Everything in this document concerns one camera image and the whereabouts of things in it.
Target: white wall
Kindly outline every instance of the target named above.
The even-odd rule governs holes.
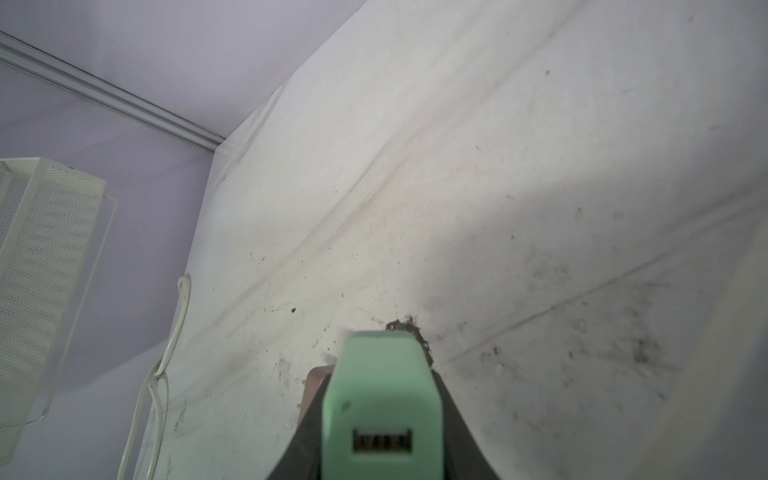
[[[0,31],[227,136],[365,0],[7,0]]]
[[[104,178],[120,203],[60,394],[0,478],[110,478],[170,331],[211,157],[14,71],[0,68],[0,85],[0,157],[50,157]]]

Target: ceiling trim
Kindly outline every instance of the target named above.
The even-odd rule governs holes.
[[[0,31],[0,65],[129,118],[202,151],[224,138]]]

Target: charging port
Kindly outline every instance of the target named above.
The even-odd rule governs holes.
[[[355,453],[410,453],[413,432],[353,432],[352,450]]]

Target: perforated metal basket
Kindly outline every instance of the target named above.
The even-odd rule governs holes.
[[[48,159],[0,159],[0,465],[48,368],[105,187]]]

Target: power cord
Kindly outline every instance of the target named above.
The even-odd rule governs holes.
[[[125,442],[123,458],[120,460],[118,480],[124,480],[125,478],[125,470],[128,467],[128,459],[131,457],[131,450],[133,449],[134,441],[136,440],[139,417],[141,415],[141,409],[144,406],[144,397],[147,395],[147,390],[149,390],[152,398],[152,406],[154,407],[154,444],[152,445],[152,455],[150,457],[149,470],[147,471],[147,480],[152,480],[154,477],[154,470],[157,467],[157,457],[160,454],[160,443],[163,439],[163,430],[165,427],[165,409],[160,399],[160,395],[157,393],[157,381],[160,377],[165,375],[165,369],[168,366],[168,362],[170,362],[170,357],[174,354],[176,342],[179,340],[179,333],[181,332],[181,326],[184,324],[184,317],[187,316],[187,308],[190,302],[189,273],[179,279],[178,287],[179,298],[181,300],[179,318],[176,320],[176,326],[170,335],[163,356],[154,364],[152,370],[149,371],[144,382],[141,384],[139,398],[136,400],[136,408],[134,409],[134,418],[131,421],[131,430],[128,433],[128,440]]]

